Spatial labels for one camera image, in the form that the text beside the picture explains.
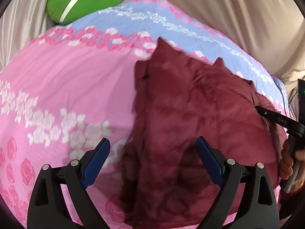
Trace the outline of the person's right hand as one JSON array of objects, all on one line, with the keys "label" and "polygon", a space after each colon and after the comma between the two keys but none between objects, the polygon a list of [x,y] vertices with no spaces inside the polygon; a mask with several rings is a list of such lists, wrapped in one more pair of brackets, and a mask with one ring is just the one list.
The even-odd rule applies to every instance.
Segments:
[{"label": "person's right hand", "polygon": [[[287,180],[293,175],[294,160],[290,154],[290,148],[292,146],[294,146],[294,139],[289,136],[283,144],[283,149],[281,151],[282,158],[279,162],[279,177],[284,180]],[[295,160],[301,161],[302,165],[291,187],[290,194],[298,192],[304,184],[304,149],[295,151]]]}]

